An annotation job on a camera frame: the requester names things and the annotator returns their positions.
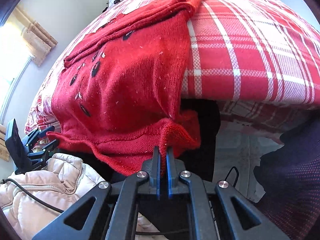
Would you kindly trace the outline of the red white plaid bedspread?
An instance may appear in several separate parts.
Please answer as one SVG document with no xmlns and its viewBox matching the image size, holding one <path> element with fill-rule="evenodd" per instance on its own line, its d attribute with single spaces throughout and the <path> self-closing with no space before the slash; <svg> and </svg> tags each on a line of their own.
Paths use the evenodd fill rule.
<svg viewBox="0 0 320 240">
<path fill-rule="evenodd" d="M 52 97 L 65 58 L 85 36 L 153 1 L 123 0 L 77 35 L 33 100 L 26 132 L 61 130 Z M 202 0 L 187 26 L 191 51 L 181 99 L 216 100 L 225 126 L 271 138 L 319 109 L 319 32 L 283 2 Z"/>
</svg>

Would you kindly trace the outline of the red knitted sweater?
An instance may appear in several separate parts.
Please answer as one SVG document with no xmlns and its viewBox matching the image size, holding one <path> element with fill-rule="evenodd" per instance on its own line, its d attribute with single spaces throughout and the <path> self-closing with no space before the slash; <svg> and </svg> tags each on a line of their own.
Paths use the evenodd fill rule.
<svg viewBox="0 0 320 240">
<path fill-rule="evenodd" d="M 200 146 L 197 114 L 181 110 L 191 51 L 187 23 L 202 0 L 155 0 L 119 15 L 65 58 L 52 97 L 59 148 L 91 153 L 129 176 L 158 146 Z"/>
</svg>

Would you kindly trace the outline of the beige puffer jacket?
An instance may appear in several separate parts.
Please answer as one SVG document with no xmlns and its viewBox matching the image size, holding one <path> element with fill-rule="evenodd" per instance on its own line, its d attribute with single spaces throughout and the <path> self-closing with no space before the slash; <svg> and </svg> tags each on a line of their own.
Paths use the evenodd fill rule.
<svg viewBox="0 0 320 240">
<path fill-rule="evenodd" d="M 1 239 L 34 239 L 102 181 L 106 180 L 82 159 L 63 153 L 54 154 L 40 170 L 12 174 L 1 181 Z M 137 231 L 158 231 L 139 210 Z M 135 239 L 164 237 L 161 232 Z"/>
</svg>

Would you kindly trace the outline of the beige curtain left window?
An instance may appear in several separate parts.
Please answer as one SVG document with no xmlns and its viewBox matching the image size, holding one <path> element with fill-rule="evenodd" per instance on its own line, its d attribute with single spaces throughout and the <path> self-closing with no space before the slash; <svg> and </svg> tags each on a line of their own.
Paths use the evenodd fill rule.
<svg viewBox="0 0 320 240">
<path fill-rule="evenodd" d="M 18 5 L 10 14 L 8 22 L 20 32 L 20 37 L 29 50 L 31 60 L 39 67 L 51 50 L 56 47 L 57 40 Z"/>
</svg>

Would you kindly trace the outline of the dark dotted fabric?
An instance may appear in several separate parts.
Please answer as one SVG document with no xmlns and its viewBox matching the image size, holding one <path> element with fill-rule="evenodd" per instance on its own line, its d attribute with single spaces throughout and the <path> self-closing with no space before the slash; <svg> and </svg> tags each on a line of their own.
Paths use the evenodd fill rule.
<svg viewBox="0 0 320 240">
<path fill-rule="evenodd" d="M 265 194 L 256 207 L 290 239 L 319 239 L 319 119 L 280 136 L 254 176 Z"/>
</svg>

